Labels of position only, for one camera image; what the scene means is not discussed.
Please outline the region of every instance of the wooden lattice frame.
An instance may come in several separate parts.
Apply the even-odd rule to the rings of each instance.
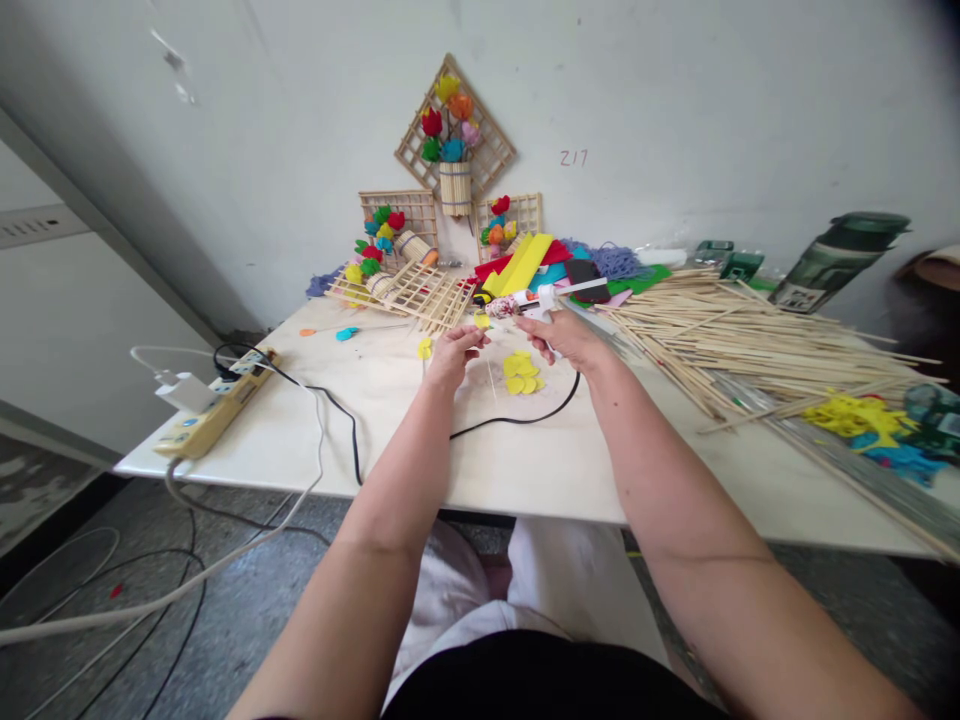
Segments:
[[[473,286],[462,278],[416,260],[396,272],[379,300],[365,285],[347,280],[345,271],[341,270],[333,281],[331,297],[394,315],[412,315],[420,319],[420,330],[428,335],[454,327],[473,297]]]
[[[389,205],[391,210],[406,216],[404,230],[413,230],[431,247],[437,247],[437,205],[429,190],[361,192],[360,207],[364,218],[377,208]]]
[[[431,81],[430,87],[427,88],[423,102],[420,103],[420,107],[413,117],[413,122],[407,128],[407,132],[400,141],[400,146],[394,152],[394,155],[417,179],[417,182],[431,190],[438,200],[440,199],[439,163],[428,163],[420,156],[423,152],[423,145],[427,141],[427,136],[420,126],[420,117],[428,107],[432,107],[438,112],[443,111],[443,105],[434,91],[434,86],[443,75],[452,75],[459,78],[460,92],[473,99],[473,119],[480,127],[480,141],[476,146],[470,148],[469,160],[470,175],[473,180],[471,183],[473,201],[477,202],[517,156],[517,151],[507,140],[507,136],[497,125],[496,120],[487,111],[486,106],[477,97],[476,91],[467,82],[460,68],[457,67],[453,56],[448,54],[443,59],[443,65],[440,66],[439,72]],[[444,124],[446,124],[447,114],[445,111],[442,114]]]
[[[531,195],[509,195],[510,209],[506,212],[507,222],[517,221],[517,237],[523,238],[528,232],[537,235],[543,232],[543,197],[540,193]],[[474,222],[476,223],[476,232],[474,236],[477,240],[477,257],[481,263],[490,260],[490,248],[484,247],[480,243],[480,233],[484,228],[490,225],[490,221],[495,217],[491,206],[497,201],[496,198],[488,198],[478,202],[474,208]],[[509,243],[503,247],[506,252]]]

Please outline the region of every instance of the blue flower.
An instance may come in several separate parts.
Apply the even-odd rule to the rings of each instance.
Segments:
[[[444,162],[460,162],[463,157],[463,140],[454,138],[447,140],[440,149],[440,159]]]

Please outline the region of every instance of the orange flower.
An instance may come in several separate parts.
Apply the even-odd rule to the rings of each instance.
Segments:
[[[467,120],[473,115],[473,100],[463,93],[456,93],[447,100],[447,108],[457,120]]]
[[[503,242],[503,228],[500,225],[494,225],[490,228],[490,234],[487,236],[487,240],[490,241],[491,245],[499,245]]]

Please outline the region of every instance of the yellow foam sheet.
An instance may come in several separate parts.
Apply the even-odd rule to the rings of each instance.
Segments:
[[[527,233],[503,273],[490,273],[483,289],[495,297],[526,290],[552,243],[553,235]]]

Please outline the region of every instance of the white pants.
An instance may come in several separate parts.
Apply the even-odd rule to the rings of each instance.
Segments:
[[[507,600],[491,600],[473,548],[446,523],[434,523],[386,703],[427,658],[501,630],[621,645],[670,668],[618,529],[518,518],[507,552],[513,566]]]

